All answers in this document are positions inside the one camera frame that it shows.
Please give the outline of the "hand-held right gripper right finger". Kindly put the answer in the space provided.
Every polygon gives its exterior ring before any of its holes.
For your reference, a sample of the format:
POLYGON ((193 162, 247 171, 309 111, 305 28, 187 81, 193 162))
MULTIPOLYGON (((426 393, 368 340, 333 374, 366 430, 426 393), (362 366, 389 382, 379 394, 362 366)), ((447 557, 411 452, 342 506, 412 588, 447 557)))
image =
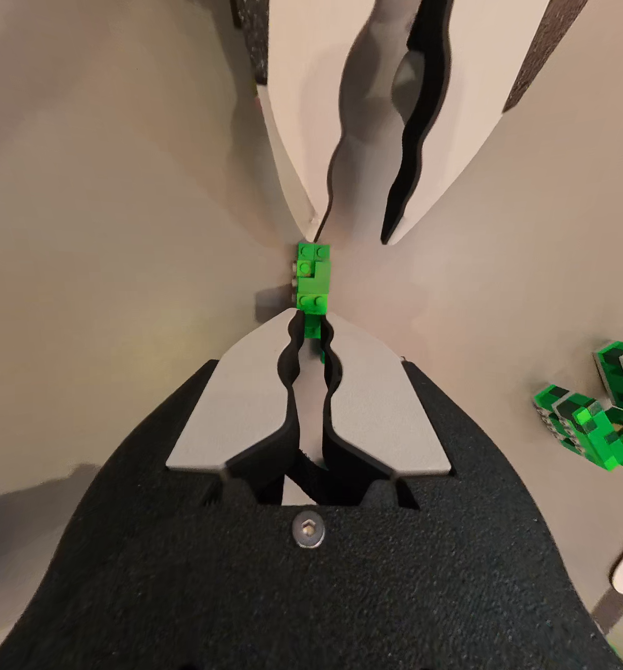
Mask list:
POLYGON ((322 453, 353 498, 377 480, 447 476, 452 470, 404 363, 349 321, 321 322, 327 393, 322 453))

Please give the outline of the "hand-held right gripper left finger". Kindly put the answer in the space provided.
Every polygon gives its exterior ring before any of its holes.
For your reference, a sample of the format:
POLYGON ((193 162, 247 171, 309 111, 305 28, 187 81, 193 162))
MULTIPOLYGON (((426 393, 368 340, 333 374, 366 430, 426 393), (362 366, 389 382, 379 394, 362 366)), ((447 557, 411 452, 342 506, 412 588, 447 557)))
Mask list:
POLYGON ((167 458, 170 470, 240 478, 253 492, 282 479, 299 451, 293 392, 301 311, 289 308, 218 361, 167 458))

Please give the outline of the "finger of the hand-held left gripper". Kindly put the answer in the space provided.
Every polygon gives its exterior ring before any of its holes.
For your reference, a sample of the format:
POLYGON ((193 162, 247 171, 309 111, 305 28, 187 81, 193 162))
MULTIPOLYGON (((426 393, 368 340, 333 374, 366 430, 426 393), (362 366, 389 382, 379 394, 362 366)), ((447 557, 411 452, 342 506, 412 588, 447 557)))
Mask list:
POLYGON ((547 1, 421 1, 407 40, 423 74, 381 231, 394 245, 450 188, 503 114, 547 1))
POLYGON ((258 99, 285 201, 306 241, 318 239, 332 205, 342 76, 374 6, 269 2, 267 75, 258 99))

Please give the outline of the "small green brick assembly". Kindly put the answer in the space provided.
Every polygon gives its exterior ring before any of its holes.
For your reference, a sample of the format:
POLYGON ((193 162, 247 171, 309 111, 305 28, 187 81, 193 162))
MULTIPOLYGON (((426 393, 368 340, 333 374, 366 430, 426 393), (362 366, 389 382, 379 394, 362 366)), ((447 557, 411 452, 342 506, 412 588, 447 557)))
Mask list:
POLYGON ((320 340, 321 317, 328 311, 330 256, 330 245, 299 243, 292 266, 295 306, 305 315, 304 334, 309 340, 320 340))

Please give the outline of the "grey desk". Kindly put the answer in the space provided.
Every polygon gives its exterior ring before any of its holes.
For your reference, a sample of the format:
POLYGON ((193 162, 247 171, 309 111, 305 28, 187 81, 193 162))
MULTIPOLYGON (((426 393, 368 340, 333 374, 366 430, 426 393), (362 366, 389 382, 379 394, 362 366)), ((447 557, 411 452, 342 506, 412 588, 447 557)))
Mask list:
MULTIPOLYGON (((414 361, 530 488, 590 609, 623 470, 556 445, 532 393, 598 397, 623 340, 623 1, 589 1, 422 221, 380 245, 407 1, 344 79, 331 308, 414 361)), ((0 642, 98 466, 286 305, 297 227, 225 1, 0 1, 0 642)))

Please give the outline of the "large green brick model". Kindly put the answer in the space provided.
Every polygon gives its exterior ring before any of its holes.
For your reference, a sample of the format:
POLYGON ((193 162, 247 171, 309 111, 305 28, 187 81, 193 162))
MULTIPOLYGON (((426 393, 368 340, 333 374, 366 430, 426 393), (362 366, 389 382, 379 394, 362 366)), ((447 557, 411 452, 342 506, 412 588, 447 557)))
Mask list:
POLYGON ((594 353, 610 399, 599 400, 550 384, 533 397, 536 412, 559 443, 608 472, 623 467, 623 341, 594 353))

